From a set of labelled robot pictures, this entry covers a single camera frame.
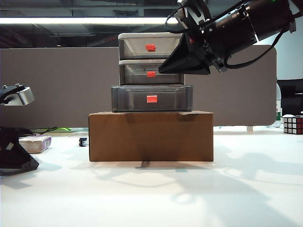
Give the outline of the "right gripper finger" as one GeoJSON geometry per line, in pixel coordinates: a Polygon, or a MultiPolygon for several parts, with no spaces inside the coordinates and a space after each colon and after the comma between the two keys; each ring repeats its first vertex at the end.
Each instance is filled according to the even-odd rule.
{"type": "Polygon", "coordinates": [[[171,55],[159,66],[162,74],[209,75],[210,68],[205,57],[195,55],[171,55]]]}
{"type": "Polygon", "coordinates": [[[203,52],[199,49],[198,43],[187,33],[183,33],[179,44],[172,54],[166,59],[167,62],[177,62],[180,60],[204,59],[203,52]]]}

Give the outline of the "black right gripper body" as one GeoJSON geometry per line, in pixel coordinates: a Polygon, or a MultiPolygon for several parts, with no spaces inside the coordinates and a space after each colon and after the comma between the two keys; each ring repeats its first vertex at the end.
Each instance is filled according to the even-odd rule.
{"type": "Polygon", "coordinates": [[[213,22],[187,26],[186,33],[198,43],[209,68],[225,71],[232,54],[257,42],[249,13],[249,7],[236,7],[213,22]]]}

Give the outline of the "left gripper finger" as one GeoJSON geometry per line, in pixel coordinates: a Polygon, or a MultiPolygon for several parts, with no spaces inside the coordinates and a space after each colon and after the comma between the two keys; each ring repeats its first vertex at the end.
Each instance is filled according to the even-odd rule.
{"type": "Polygon", "coordinates": [[[12,176],[36,170],[39,163],[20,145],[14,128],[0,128],[0,175],[12,176]]]}

